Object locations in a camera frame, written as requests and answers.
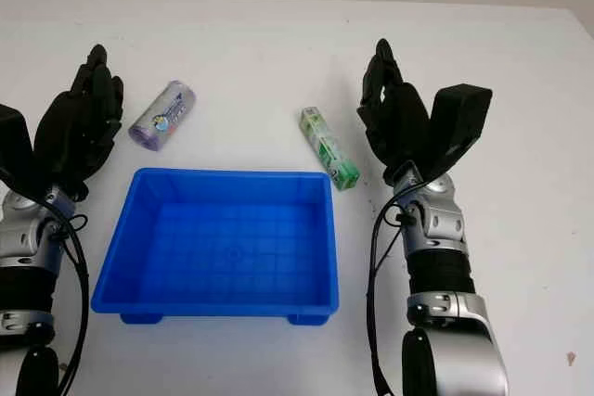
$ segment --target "black robotic finger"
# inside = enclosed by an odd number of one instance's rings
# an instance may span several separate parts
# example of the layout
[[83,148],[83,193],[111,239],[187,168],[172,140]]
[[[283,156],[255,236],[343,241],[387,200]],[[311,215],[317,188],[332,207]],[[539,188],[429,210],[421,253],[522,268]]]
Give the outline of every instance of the black robotic finger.
[[81,65],[72,82],[71,93],[78,95],[91,89],[93,71],[99,65],[105,65],[108,61],[108,54],[103,45],[95,45],[86,58],[86,63]]
[[120,78],[120,76],[114,76],[111,79],[111,81],[113,82],[113,92],[115,94],[115,100],[116,100],[116,105],[117,105],[115,118],[120,120],[122,118],[122,113],[123,113],[123,108],[122,108],[123,82],[122,82],[122,78]]

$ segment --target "black cable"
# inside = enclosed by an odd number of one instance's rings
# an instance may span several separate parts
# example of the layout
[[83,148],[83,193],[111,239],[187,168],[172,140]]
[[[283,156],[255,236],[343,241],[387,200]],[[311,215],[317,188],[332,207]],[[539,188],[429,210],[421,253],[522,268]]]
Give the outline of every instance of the black cable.
[[386,260],[386,258],[388,257],[388,254],[394,247],[394,244],[395,244],[396,240],[398,239],[398,236],[400,236],[400,234],[402,233],[402,227],[400,227],[400,226],[395,226],[395,227],[398,227],[398,230],[396,231],[396,235],[394,236],[394,238],[392,238],[392,241],[388,245],[388,249],[383,253],[383,255],[380,258],[380,261],[378,262],[378,265],[373,270],[373,274],[375,274],[375,275],[378,274],[378,271],[381,268],[381,264],[383,263],[384,260]]
[[[402,209],[402,206],[400,206],[397,203],[393,204],[391,207],[392,208],[398,208],[401,212],[404,213],[404,210]],[[384,223],[388,224],[391,227],[400,227],[400,224],[395,224],[395,223],[392,223],[390,220],[388,220],[388,213],[387,212],[383,215],[383,218],[382,219],[383,219],[383,222]]]
[[373,383],[375,385],[375,389],[380,396],[391,395],[394,396],[394,393],[390,389],[388,382],[381,371],[380,366],[380,357],[378,355],[378,339],[377,339],[377,331],[376,331],[376,324],[375,324],[375,278],[377,275],[378,267],[381,266],[381,262],[385,259],[387,252],[389,252],[389,247],[384,253],[382,260],[379,265],[376,265],[376,255],[378,250],[378,236],[380,233],[381,223],[384,221],[386,212],[394,205],[397,206],[396,201],[401,197],[414,192],[424,186],[426,186],[430,181],[424,181],[422,183],[418,183],[415,185],[410,185],[409,187],[404,188],[396,195],[391,197],[386,204],[380,210],[378,217],[373,224],[373,231],[371,233],[371,251],[369,254],[369,276],[368,276],[368,292],[367,292],[367,327],[368,327],[368,340],[369,340],[369,349],[371,350],[371,369],[373,372]]
[[[72,381],[76,375],[78,370],[79,363],[81,361],[81,355],[83,353],[83,345],[84,345],[84,338],[86,336],[86,329],[88,326],[88,319],[89,319],[89,274],[88,268],[86,265],[86,259],[84,258],[83,246],[81,245],[81,240],[76,235],[76,230],[72,227],[70,219],[67,218],[60,209],[58,209],[53,204],[50,204],[42,199],[36,199],[28,194],[24,194],[19,191],[19,194],[25,198],[34,201],[35,203],[39,204],[43,208],[47,209],[53,216],[58,220],[62,229],[66,229],[66,233],[70,237],[72,241],[72,245],[74,246],[74,253],[76,254],[76,258],[72,255],[72,253],[65,249],[67,252],[68,257],[72,260],[72,264],[74,265],[74,270],[78,276],[80,285],[81,285],[81,299],[82,299],[82,306],[81,306],[81,323],[79,326],[79,332],[76,339],[76,344],[74,345],[74,351],[72,352],[71,360],[68,363],[68,367],[62,377],[62,380],[59,382],[58,385],[58,396],[65,396],[68,394],[68,391],[71,388]],[[86,225],[86,221],[88,218],[85,218],[85,222],[82,226],[78,228],[78,230],[82,229]]]

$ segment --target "white tabletop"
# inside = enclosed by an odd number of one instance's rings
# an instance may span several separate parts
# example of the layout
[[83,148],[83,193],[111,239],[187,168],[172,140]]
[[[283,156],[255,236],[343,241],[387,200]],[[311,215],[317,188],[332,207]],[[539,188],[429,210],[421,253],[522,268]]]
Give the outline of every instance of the white tabletop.
[[[495,92],[482,138],[452,170],[473,278],[517,395],[594,393],[594,42],[567,11],[316,0],[0,0],[0,100],[30,131],[95,43],[124,81],[123,130],[80,206],[91,288],[133,172],[144,166],[319,171],[297,126],[316,105],[361,169],[333,190],[341,305],[321,327],[282,318],[91,313],[72,394],[359,396],[373,393],[365,328],[374,211],[390,196],[355,109],[380,37],[430,106],[473,83]],[[197,106],[159,153],[126,129],[166,83]],[[401,247],[378,283],[386,376],[400,392],[407,272]],[[60,360],[78,329],[65,261],[55,295]],[[576,357],[570,366],[566,354]]]

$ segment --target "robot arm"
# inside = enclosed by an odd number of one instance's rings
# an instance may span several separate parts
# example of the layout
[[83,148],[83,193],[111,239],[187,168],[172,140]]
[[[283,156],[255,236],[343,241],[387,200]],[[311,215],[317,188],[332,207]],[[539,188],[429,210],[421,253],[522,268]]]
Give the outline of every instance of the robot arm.
[[[0,105],[0,179],[10,187],[0,222],[0,396],[62,395],[82,352],[88,317],[88,274],[70,218],[86,198],[84,184],[106,161],[120,129],[123,83],[111,78],[107,53],[96,45],[71,90],[41,119],[34,148],[15,109]],[[58,384],[52,294],[65,241],[81,281],[81,330]]]
[[443,174],[398,204],[411,217],[403,232],[407,318],[415,328],[403,340],[405,395],[506,396],[505,368],[484,300],[474,290],[450,177]]
[[407,318],[415,328],[403,340],[405,396],[507,396],[508,383],[484,300],[475,294],[464,219],[447,170],[483,130],[492,92],[467,84],[440,90],[431,118],[392,49],[380,40],[363,80],[358,109],[369,144],[386,165],[394,197],[374,225],[369,266],[368,337],[376,391],[393,395],[383,376],[375,331],[377,234],[392,206],[410,274]]

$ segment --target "blue bin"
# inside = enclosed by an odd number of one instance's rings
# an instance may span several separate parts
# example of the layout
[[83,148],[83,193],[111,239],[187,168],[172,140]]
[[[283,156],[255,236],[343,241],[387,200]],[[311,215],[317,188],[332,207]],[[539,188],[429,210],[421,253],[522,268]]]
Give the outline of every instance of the blue bin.
[[136,172],[91,301],[127,324],[165,315],[338,309],[329,178],[318,172]]

